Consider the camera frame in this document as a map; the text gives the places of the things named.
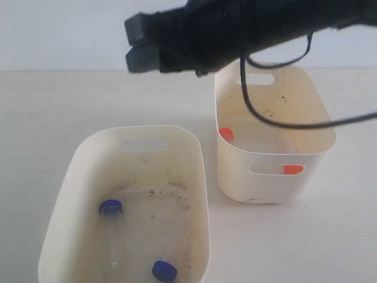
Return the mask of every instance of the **white wall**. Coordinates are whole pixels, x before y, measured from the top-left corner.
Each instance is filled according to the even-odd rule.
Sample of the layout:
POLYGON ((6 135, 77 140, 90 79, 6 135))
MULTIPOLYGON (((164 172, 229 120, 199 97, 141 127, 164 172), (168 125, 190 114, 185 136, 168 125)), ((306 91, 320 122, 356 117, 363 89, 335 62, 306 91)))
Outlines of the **white wall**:
MULTIPOLYGON (((0 71, 124 70, 129 50, 123 22, 185 0, 1 0, 0 71)), ((283 61, 305 49, 305 39, 255 56, 283 61)), ((315 35, 302 67, 377 66, 377 29, 355 27, 315 35)))

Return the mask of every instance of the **cream plastic bin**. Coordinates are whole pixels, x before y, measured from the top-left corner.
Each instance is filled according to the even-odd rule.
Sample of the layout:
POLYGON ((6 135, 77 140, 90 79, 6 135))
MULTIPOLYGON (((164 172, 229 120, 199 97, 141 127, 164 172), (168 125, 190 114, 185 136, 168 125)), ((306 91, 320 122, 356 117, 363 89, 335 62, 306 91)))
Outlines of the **cream plastic bin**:
POLYGON ((122 283, 157 282, 151 269, 184 207, 192 211, 193 230, 175 282, 203 282, 210 240, 199 142, 178 127, 145 126, 104 130, 79 146, 47 229, 39 283, 103 283, 98 208, 113 196, 124 211, 122 283))
MULTIPOLYGON (((274 71, 247 66, 250 101, 266 117, 287 123, 328 121, 329 115, 310 77, 300 68, 274 71)), ((239 62, 215 76, 217 178, 222 191, 239 202, 287 203, 302 197, 320 162, 336 142, 333 129, 281 130, 258 122, 246 108, 239 62), (302 166, 287 175, 286 166, 302 166)))

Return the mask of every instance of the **blue bottle cap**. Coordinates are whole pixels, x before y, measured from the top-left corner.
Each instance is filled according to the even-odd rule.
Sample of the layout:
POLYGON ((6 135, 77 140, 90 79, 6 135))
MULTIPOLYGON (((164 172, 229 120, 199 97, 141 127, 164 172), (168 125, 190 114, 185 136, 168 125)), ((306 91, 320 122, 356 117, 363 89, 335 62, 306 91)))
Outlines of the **blue bottle cap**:
POLYGON ((152 268, 153 276, 164 283, 172 283, 178 274, 177 269, 165 261, 156 261, 152 268))
POLYGON ((100 214, 112 215, 114 213, 122 212, 122 203, 116 199, 105 200, 100 205, 100 214))

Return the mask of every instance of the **plastic storage basket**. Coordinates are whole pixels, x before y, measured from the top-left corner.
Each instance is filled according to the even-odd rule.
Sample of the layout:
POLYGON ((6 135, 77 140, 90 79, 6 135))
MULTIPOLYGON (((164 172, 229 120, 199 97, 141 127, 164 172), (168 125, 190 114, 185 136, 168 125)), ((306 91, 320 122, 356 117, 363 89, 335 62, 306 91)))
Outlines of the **plastic storage basket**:
MULTIPOLYGON (((136 191, 123 195, 126 228, 121 248, 125 269, 122 282, 155 282, 151 269, 169 244, 166 233, 178 215, 177 200, 162 197, 171 187, 182 189, 193 214, 187 256, 190 266, 185 264, 184 269, 189 268, 186 271, 190 273, 190 282, 203 282, 209 265, 210 242, 200 145, 181 128, 145 126, 104 130, 79 146, 45 236, 39 259, 39 283, 102 282, 98 273, 102 257, 98 207, 109 196, 122 196, 129 189, 136 191), (137 190, 145 188, 151 189, 148 199, 143 201, 142 193, 138 195, 137 190)), ((184 282, 179 276, 178 273, 176 282, 184 282)))
MULTIPOLYGON (((300 68, 275 71, 247 67, 250 101, 266 117, 287 123, 328 121, 310 77, 300 68)), ((217 178, 230 198, 251 203, 287 203, 304 195, 326 152, 336 142, 333 129, 281 130, 258 122, 246 108, 239 62, 215 76, 217 178)))

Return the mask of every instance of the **white table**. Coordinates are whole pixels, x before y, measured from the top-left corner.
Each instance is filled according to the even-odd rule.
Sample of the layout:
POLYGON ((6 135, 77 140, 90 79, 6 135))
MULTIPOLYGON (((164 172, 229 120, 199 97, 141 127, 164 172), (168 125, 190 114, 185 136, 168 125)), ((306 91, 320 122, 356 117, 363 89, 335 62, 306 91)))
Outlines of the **white table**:
MULTIPOLYGON (((377 110, 377 70, 309 74, 332 117, 377 110)), ((206 282, 377 282, 377 123, 338 129, 337 145, 301 201, 244 205, 217 185, 213 100, 211 76, 0 73, 0 281, 38 282, 49 217, 81 141, 109 127, 172 124, 203 146, 206 282)))

